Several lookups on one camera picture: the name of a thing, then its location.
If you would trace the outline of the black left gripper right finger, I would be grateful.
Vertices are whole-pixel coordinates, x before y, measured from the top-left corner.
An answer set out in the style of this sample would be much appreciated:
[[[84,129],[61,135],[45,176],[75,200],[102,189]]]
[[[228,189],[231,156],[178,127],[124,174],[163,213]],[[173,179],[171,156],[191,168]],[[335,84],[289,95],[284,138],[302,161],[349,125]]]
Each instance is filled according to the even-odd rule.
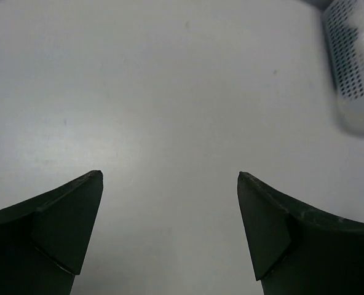
[[[364,294],[364,223],[336,216],[241,172],[237,195],[264,294]]]

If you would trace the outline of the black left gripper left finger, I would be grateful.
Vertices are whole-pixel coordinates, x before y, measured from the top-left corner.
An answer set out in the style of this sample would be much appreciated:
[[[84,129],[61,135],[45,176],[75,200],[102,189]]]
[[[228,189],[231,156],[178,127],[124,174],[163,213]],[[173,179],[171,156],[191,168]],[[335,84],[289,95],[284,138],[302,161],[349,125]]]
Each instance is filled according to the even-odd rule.
[[[103,193],[92,170],[0,210],[0,294],[70,294]]]

